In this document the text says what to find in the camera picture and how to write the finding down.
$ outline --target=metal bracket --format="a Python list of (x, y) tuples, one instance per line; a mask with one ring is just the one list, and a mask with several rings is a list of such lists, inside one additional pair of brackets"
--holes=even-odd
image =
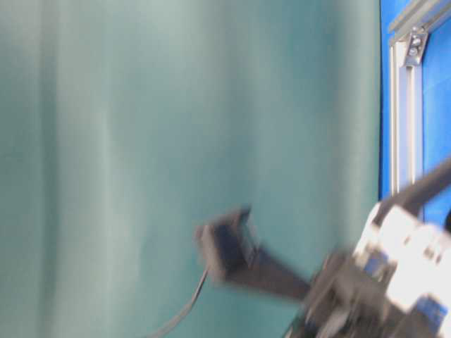
[(423, 174), (422, 58), (430, 33), (451, 16), (451, 0), (413, 0), (391, 22), (390, 191)]

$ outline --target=teal backdrop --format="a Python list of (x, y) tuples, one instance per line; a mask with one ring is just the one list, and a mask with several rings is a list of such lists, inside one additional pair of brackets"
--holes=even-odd
[[(378, 196), (379, 3), (0, 0), (0, 336), (142, 337), (243, 203), (310, 276)], [(207, 282), (169, 337), (280, 337)]]

